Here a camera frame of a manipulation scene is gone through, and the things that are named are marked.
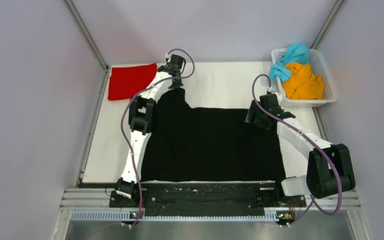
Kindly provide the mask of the black t shirt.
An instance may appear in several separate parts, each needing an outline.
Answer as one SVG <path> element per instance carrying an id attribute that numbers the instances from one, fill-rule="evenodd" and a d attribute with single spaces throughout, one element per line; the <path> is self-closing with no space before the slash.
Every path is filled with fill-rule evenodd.
<path id="1" fill-rule="evenodd" d="M 164 93 L 146 144 L 141 180 L 279 181 L 286 178 L 276 133 L 246 123 L 246 109 L 192 108 L 184 89 Z"/>

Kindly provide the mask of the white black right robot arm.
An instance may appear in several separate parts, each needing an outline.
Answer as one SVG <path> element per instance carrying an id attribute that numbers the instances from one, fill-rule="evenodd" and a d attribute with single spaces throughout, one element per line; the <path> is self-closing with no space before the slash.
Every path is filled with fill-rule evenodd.
<path id="1" fill-rule="evenodd" d="M 355 189 L 349 148 L 324 140 L 304 127 L 295 115 L 281 108 L 277 93 L 254 99 L 245 121 L 288 141 L 307 158 L 306 174 L 283 179 L 281 187 L 273 192 L 277 205 L 287 206 L 298 195 L 322 199 Z"/>

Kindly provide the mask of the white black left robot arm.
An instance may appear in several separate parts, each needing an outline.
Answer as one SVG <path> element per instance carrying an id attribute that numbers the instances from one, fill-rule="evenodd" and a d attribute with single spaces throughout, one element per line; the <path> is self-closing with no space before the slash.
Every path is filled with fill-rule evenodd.
<path id="1" fill-rule="evenodd" d="M 114 189 L 129 207 L 136 206 L 141 198 L 138 191 L 140 181 L 138 165 L 147 135 L 153 129 L 156 96 L 160 90 L 159 84 L 165 79 L 172 81 L 170 89 L 183 86 L 181 74 L 186 66 L 185 58 L 176 54 L 167 54 L 165 58 L 166 63 L 157 68 L 155 77 L 144 90 L 133 95 L 122 116 L 123 120 L 128 116 L 130 135 L 127 136 L 125 130 L 121 131 L 128 146 L 128 154 L 124 169 Z"/>

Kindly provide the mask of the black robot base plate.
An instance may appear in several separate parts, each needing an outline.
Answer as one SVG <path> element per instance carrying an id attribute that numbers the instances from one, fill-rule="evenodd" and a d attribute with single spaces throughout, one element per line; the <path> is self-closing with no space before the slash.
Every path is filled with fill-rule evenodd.
<path id="1" fill-rule="evenodd" d="M 111 192 L 109 207 L 144 209 L 147 217 L 262 216 L 269 208 L 306 207 L 303 195 L 284 196 L 273 182 L 144 183 L 130 199 Z"/>

